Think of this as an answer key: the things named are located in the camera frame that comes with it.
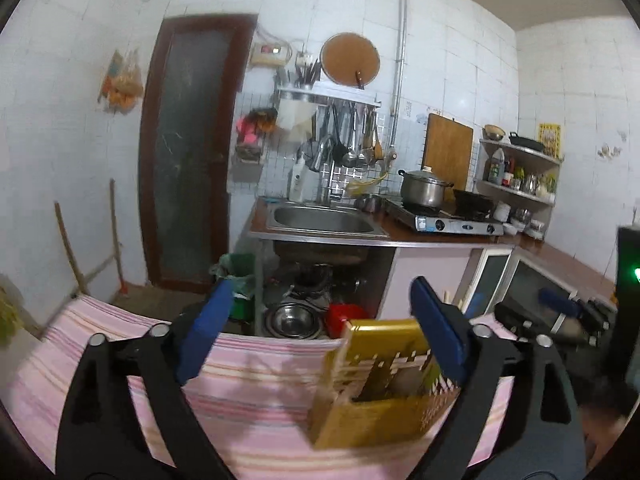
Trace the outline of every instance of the pink striped cloth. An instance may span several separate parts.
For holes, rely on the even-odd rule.
[[[500,336],[495,319],[479,318]],[[66,391],[89,336],[140,336],[157,321],[88,296],[72,301],[22,363],[7,406],[14,423],[53,470]],[[404,480],[424,454],[443,419],[421,440],[366,449],[315,451],[306,438],[306,414],[324,354],[336,341],[295,341],[221,334],[200,375],[185,387],[204,431],[233,473],[242,479]],[[131,394],[149,447],[172,463],[155,424],[144,386],[130,380]],[[472,463],[493,449],[511,380],[502,379]]]

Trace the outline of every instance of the gas stove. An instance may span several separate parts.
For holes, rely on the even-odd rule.
[[[457,235],[500,236],[502,224],[486,215],[461,215],[455,204],[445,203],[441,209],[403,204],[401,199],[386,199],[386,212],[419,233],[450,233]]]

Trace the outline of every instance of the metal pipe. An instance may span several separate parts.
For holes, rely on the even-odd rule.
[[[400,115],[400,95],[402,94],[402,76],[404,75],[404,57],[406,55],[407,21],[409,16],[409,0],[402,0],[402,22],[398,34],[398,60],[396,61],[396,88],[394,90],[394,109],[391,112],[394,124],[391,129],[389,147],[396,145],[396,133],[398,132],[398,117]]]
[[[401,0],[400,30],[398,31],[398,48],[396,49],[396,80],[394,86],[394,106],[391,110],[393,124],[390,124],[389,148],[396,145],[396,133],[398,132],[398,117],[400,115],[400,96],[402,95],[402,77],[404,75],[404,58],[406,57],[407,22],[409,17],[409,0]]]

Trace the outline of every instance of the wall shelf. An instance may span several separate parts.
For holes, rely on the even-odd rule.
[[[329,99],[342,99],[352,103],[361,103],[380,108],[382,103],[376,101],[375,94],[350,86],[337,85],[331,81],[316,81],[313,88],[296,88],[293,86],[277,86],[276,93],[280,98],[308,101],[320,105]]]
[[[502,148],[506,153],[513,153],[514,156],[521,155],[522,158],[536,162],[548,162],[553,166],[560,166],[562,161],[553,158],[552,156],[545,155],[544,153],[537,152],[530,148],[524,148],[523,146],[515,146],[510,142],[500,142],[499,140],[480,139],[481,144],[486,146],[495,146],[495,148]]]
[[[547,205],[549,207],[553,207],[554,204],[551,202],[548,202],[547,200],[544,200],[542,198],[539,198],[535,195],[530,195],[529,193],[525,193],[523,191],[517,191],[515,189],[511,189],[510,187],[506,187],[506,186],[498,186],[497,184],[494,184],[493,182],[488,182],[486,180],[476,180],[476,185],[477,184],[482,184],[483,186],[488,186],[494,189],[499,189],[500,191],[503,191],[504,193],[509,193],[515,196],[519,196],[522,198],[525,198],[527,200],[531,200],[532,202],[539,202],[541,204]]]

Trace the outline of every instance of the door frame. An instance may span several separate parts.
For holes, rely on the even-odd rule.
[[[222,75],[222,88],[216,120],[212,124],[212,134],[225,132],[225,135],[214,135],[211,162],[209,164],[209,174],[212,182],[210,201],[211,209],[215,212],[212,215],[211,222],[210,251],[213,260],[223,254],[217,254],[219,252],[217,247],[220,246],[221,237],[223,238],[223,246],[228,247],[229,196],[226,192],[226,176],[230,134],[236,92],[242,89],[244,72],[257,21],[258,16],[256,14],[180,16],[162,21],[146,78],[146,91],[140,120],[140,152],[138,154],[138,203],[142,246],[145,253],[146,272],[149,281],[153,285],[170,290],[183,290],[199,294],[205,294],[210,290],[210,283],[195,283],[163,278],[160,268],[160,247],[158,224],[156,222],[156,202],[154,199],[154,162],[162,83],[164,82],[166,61],[171,49],[172,39],[175,34],[203,32],[206,30],[230,30],[233,34]],[[216,193],[213,191],[215,190],[213,185],[217,183],[219,186],[220,181],[225,183],[224,191]]]

